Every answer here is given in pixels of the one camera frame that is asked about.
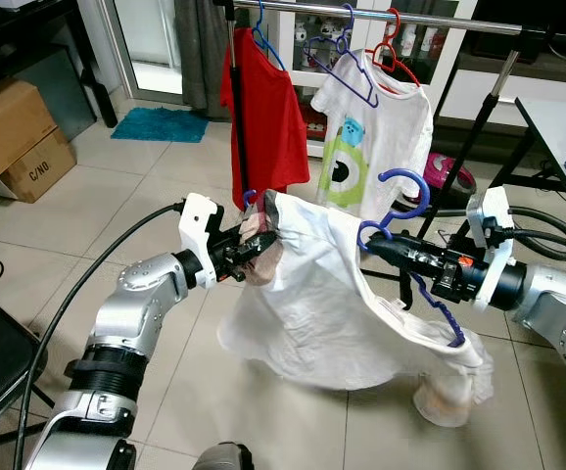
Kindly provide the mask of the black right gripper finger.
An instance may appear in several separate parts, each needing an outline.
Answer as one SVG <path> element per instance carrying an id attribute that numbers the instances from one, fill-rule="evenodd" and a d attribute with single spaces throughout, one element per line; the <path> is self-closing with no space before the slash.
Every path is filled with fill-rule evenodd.
<path id="1" fill-rule="evenodd" d="M 373 255 L 409 273 L 431 276 L 431 255 L 413 248 L 374 248 Z"/>
<path id="2" fill-rule="evenodd" d="M 365 250 L 380 259 L 422 259 L 431 255 L 425 242 L 408 234 L 395 234 L 392 237 L 372 234 L 365 242 Z"/>

